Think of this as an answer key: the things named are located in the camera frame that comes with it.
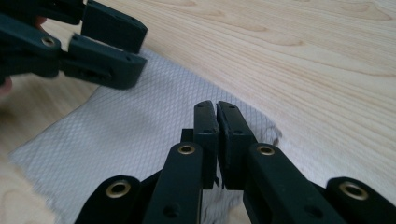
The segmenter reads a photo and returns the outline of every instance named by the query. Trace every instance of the screw hole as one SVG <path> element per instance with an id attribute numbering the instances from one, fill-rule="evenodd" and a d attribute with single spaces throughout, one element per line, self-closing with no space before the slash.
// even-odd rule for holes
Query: screw hole
<path id="1" fill-rule="evenodd" d="M 212 130 L 205 129 L 204 133 L 213 133 Z"/>
<path id="2" fill-rule="evenodd" d="M 49 36 L 44 36 L 43 38 L 41 38 L 41 42 L 47 47 L 52 48 L 55 46 L 55 40 L 53 40 L 53 38 Z"/>
<path id="3" fill-rule="evenodd" d="M 166 205 L 163 209 L 163 214 L 170 218 L 178 217 L 180 215 L 180 206 L 177 203 Z"/>
<path id="4" fill-rule="evenodd" d="M 271 156 L 275 154 L 275 151 L 270 147 L 258 147 L 257 150 L 264 156 Z"/>
<path id="5" fill-rule="evenodd" d="M 343 191 L 345 195 L 347 195 L 348 197 L 360 201 L 364 201 L 369 197 L 369 194 L 367 193 L 366 190 L 348 181 L 340 184 L 340 190 Z"/>
<path id="6" fill-rule="evenodd" d="M 126 180 L 118 180 L 108 186 L 106 195 L 109 198 L 120 198 L 127 194 L 131 189 L 131 185 Z"/>
<path id="7" fill-rule="evenodd" d="M 190 155 L 195 151 L 195 148 L 191 146 L 183 146 L 180 147 L 177 151 L 183 155 Z"/>
<path id="8" fill-rule="evenodd" d="M 323 218 L 323 212 L 315 206 L 308 205 L 304 208 L 304 210 L 310 217 L 318 219 Z"/>

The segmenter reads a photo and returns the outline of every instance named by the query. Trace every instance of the black plastic finger segment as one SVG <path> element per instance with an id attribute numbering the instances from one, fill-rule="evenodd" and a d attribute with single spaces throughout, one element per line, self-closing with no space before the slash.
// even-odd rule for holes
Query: black plastic finger segment
<path id="1" fill-rule="evenodd" d="M 147 27 L 137 19 L 89 0 L 85 6 L 81 34 L 132 53 L 138 53 Z"/>
<path id="2" fill-rule="evenodd" d="M 325 196 L 348 223 L 396 223 L 396 207 L 356 179 L 329 180 Z"/>
<path id="3" fill-rule="evenodd" d="M 203 101 L 194 107 L 193 142 L 204 150 L 204 189 L 213 189 L 219 151 L 219 125 L 211 101 Z"/>
<path id="4" fill-rule="evenodd" d="M 219 101 L 217 120 L 221 133 L 219 166 L 223 184 L 227 189 L 242 190 L 247 175 L 248 149 L 257 140 L 236 105 Z"/>
<path id="5" fill-rule="evenodd" d="M 273 220 L 281 223 L 345 223 L 279 148 L 263 143 L 252 145 L 247 166 Z"/>
<path id="6" fill-rule="evenodd" d="M 194 143 L 171 148 L 143 223 L 200 223 L 203 156 Z"/>
<path id="7" fill-rule="evenodd" d="M 76 224 L 127 224 L 136 218 L 140 182 L 117 175 L 104 181 L 85 202 Z"/>
<path id="8" fill-rule="evenodd" d="M 74 35 L 61 69 L 69 77 L 124 90 L 136 84 L 146 61 L 135 54 Z"/>

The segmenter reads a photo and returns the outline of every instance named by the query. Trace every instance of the wood grain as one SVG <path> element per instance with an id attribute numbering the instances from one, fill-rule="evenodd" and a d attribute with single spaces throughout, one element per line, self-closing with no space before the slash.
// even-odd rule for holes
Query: wood grain
<path id="1" fill-rule="evenodd" d="M 396 203 L 394 1 L 99 2 L 145 23 L 145 47 L 269 116 L 283 133 L 281 149 L 308 179 L 324 186 L 350 176 Z M 78 30 L 52 21 L 45 27 L 64 46 Z M 0 99 L 0 223 L 52 223 L 7 153 L 95 86 L 32 76 L 14 82 Z M 248 222 L 241 211 L 230 222 Z"/>

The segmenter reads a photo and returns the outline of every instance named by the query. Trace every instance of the metal rivet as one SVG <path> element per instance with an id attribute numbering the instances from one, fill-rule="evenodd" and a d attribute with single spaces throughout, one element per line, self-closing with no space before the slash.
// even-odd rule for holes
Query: metal rivet
<path id="1" fill-rule="evenodd" d="M 47 47 L 52 48 L 55 46 L 55 40 L 50 36 L 44 36 L 43 38 L 41 38 L 41 42 L 43 42 L 43 44 Z"/>
<path id="2" fill-rule="evenodd" d="M 369 194 L 366 190 L 348 181 L 340 184 L 340 190 L 343 191 L 347 196 L 360 201 L 364 201 L 369 197 Z"/>
<path id="3" fill-rule="evenodd" d="M 270 147 L 258 147 L 257 150 L 264 156 L 271 156 L 275 154 L 275 151 Z"/>
<path id="4" fill-rule="evenodd" d="M 195 151 L 195 147 L 192 146 L 182 146 L 177 150 L 179 153 L 183 155 L 190 155 Z"/>
<path id="5" fill-rule="evenodd" d="M 131 185 L 126 180 L 117 180 L 106 189 L 106 195 L 109 198 L 120 198 L 127 194 Z"/>

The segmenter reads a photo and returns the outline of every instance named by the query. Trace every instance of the gray mesh fabric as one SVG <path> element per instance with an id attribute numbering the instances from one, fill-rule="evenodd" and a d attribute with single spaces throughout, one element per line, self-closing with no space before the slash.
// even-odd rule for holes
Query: gray mesh fabric
<path id="1" fill-rule="evenodd" d="M 199 102 L 239 106 L 261 142 L 280 136 L 271 120 L 230 93 L 148 49 L 141 56 L 148 64 L 134 88 L 98 88 L 86 104 L 11 153 L 35 190 L 48 198 L 57 223 L 73 223 L 92 192 L 111 176 L 143 180 L 162 169 L 181 129 L 192 128 L 193 106 Z M 203 223 L 224 223 L 240 199 L 238 192 L 205 190 Z"/>

